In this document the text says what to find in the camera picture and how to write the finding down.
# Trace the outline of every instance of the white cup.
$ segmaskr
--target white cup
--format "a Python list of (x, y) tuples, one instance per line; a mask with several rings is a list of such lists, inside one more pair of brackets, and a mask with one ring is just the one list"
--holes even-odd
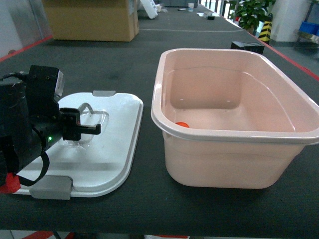
[(194, 11), (194, 4), (193, 3), (188, 4), (188, 11)]

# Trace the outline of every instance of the black strap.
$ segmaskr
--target black strap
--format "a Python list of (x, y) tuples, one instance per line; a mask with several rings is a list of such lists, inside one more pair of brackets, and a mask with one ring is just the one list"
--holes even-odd
[(43, 152), (41, 154), (41, 158), (42, 158), (42, 161), (43, 161), (43, 167), (41, 169), (41, 173), (40, 173), (39, 177), (37, 179), (35, 179), (34, 181), (32, 181), (30, 179), (27, 179), (27, 178), (19, 176), (20, 184), (22, 184), (24, 186), (27, 186), (27, 187), (30, 187), (33, 184), (35, 184), (36, 182), (38, 182), (41, 178), (43, 178), (43, 176), (48, 171), (48, 168), (49, 168), (49, 165), (50, 165), (50, 160), (49, 160), (49, 157), (46, 154), (46, 152)]

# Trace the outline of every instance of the black cable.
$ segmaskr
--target black cable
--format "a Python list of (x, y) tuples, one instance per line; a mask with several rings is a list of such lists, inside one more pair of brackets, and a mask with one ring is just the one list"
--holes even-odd
[(27, 76), (28, 76), (28, 74), (24, 73), (24, 72), (12, 72), (9, 74), (5, 74), (4, 76), (1, 76), (0, 81), (3, 81), (4, 79), (9, 78), (9, 77), (17, 77), (18, 79), (20, 79), (22, 81), (26, 81)]

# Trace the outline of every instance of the blue bin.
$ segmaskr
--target blue bin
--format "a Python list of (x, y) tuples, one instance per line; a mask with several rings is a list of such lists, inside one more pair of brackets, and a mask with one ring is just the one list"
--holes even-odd
[(305, 21), (301, 23), (301, 26), (299, 28), (299, 31), (303, 31), (313, 35), (316, 35), (318, 33), (318, 30), (319, 30), (319, 24), (305, 22)]

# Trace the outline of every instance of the black camera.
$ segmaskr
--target black camera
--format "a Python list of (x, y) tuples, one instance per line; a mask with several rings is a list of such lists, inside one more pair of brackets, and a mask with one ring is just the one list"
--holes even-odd
[(10, 73), (0, 78), (0, 187), (37, 157), (42, 172), (35, 181), (18, 177), (22, 185), (40, 180), (49, 167), (45, 153), (61, 138), (80, 140), (82, 133), (100, 134), (101, 125), (81, 125), (80, 114), (90, 107), (59, 108), (64, 79), (54, 67), (31, 66), (28, 74)]

